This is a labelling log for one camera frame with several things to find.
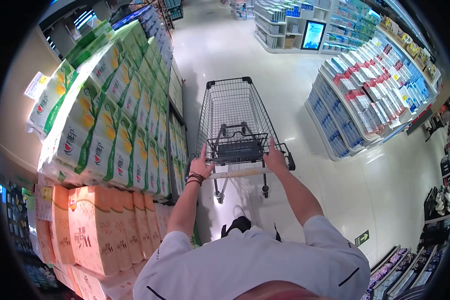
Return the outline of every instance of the sleeve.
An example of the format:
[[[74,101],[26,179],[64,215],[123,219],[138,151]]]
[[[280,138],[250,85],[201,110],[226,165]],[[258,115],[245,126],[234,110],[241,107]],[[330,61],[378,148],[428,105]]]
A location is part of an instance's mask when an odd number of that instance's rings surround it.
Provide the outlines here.
[[[328,252],[330,297],[360,299],[370,280],[369,261],[362,251],[322,215],[308,219],[303,225],[303,233],[308,246]]]
[[[181,231],[169,232],[143,267],[140,277],[145,278],[157,273],[157,270],[161,269],[160,266],[192,249],[190,238],[185,233]]]

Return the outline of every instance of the glossy floor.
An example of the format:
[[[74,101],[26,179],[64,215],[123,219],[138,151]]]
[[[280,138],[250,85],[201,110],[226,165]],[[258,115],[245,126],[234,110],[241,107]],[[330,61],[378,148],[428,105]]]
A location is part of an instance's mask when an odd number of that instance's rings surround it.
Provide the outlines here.
[[[195,152],[207,81],[250,76],[280,141],[294,155],[294,175],[312,191],[330,222],[352,242],[369,232],[369,240],[359,248],[371,265],[392,245],[415,251],[423,227],[423,201],[442,182],[444,129],[428,142],[419,129],[353,158],[332,161],[303,105],[318,67],[330,56],[267,53],[253,35],[253,20],[233,19],[230,8],[216,1],[190,1],[184,2],[185,17],[174,22],[173,33],[174,56],[186,80],[183,99],[189,152]],[[218,180],[219,189],[224,181]],[[204,182],[197,211],[202,242],[220,238],[222,225],[233,220],[235,204],[259,228],[274,232],[276,224],[283,239],[305,241],[282,185],[273,174],[268,181],[270,197],[264,199],[260,175],[229,180],[223,204],[214,198],[213,181]]]

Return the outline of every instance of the shoe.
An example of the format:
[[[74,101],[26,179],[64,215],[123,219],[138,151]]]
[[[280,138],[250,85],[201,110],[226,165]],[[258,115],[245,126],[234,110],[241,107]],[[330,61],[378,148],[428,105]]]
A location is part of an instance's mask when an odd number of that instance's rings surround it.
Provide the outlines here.
[[[243,208],[240,205],[235,205],[233,207],[233,218],[238,219],[239,217],[246,217]]]

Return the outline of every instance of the advertising screen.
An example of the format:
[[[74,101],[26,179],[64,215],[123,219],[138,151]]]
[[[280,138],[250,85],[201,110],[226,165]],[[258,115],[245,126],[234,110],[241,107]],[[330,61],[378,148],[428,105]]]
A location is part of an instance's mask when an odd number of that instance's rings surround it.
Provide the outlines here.
[[[302,50],[318,50],[324,37],[326,23],[306,21],[305,34],[303,35]]]

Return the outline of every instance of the shopping cart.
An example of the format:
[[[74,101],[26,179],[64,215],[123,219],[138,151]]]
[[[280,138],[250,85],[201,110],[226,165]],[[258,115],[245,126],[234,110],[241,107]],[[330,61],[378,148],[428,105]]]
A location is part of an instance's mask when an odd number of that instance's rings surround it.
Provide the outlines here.
[[[275,140],[276,149],[286,153],[288,170],[295,170],[292,154],[285,143],[279,142],[252,79],[242,77],[207,82],[198,124],[197,148],[189,157],[186,178],[192,159],[200,155],[205,143],[208,161],[213,161],[215,167],[261,162],[261,167],[244,170],[216,173],[214,169],[209,179],[215,183],[214,195],[218,203],[223,203],[228,178],[256,174],[263,174],[262,192],[268,198],[266,173],[271,171],[265,167],[263,156],[269,152],[270,135]],[[226,178],[222,191],[217,186],[220,178]]]

